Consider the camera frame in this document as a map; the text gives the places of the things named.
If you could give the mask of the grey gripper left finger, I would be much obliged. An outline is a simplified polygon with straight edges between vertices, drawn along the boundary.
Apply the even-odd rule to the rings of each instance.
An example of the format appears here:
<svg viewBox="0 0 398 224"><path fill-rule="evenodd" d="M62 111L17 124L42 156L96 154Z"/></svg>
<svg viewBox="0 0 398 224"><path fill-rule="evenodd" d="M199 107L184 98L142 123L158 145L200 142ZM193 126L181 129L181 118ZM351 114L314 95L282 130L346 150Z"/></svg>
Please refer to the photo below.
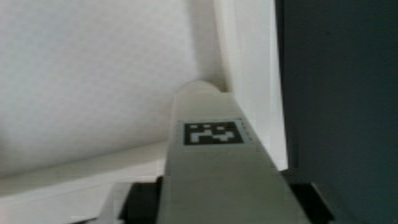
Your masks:
<svg viewBox="0 0 398 224"><path fill-rule="evenodd" d="M156 224L161 183L117 183L99 215L72 224Z"/></svg>

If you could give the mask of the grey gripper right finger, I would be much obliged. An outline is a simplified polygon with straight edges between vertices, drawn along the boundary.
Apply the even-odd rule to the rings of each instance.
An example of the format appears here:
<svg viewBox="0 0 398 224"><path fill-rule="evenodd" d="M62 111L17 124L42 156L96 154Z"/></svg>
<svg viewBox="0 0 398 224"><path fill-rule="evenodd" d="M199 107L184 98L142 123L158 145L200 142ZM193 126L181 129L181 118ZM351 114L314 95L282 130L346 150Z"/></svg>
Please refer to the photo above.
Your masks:
<svg viewBox="0 0 398 224"><path fill-rule="evenodd" d="M291 170L284 170L280 174L287 182L310 224L332 224L335 221L335 216L316 188L316 184L310 181L298 181Z"/></svg>

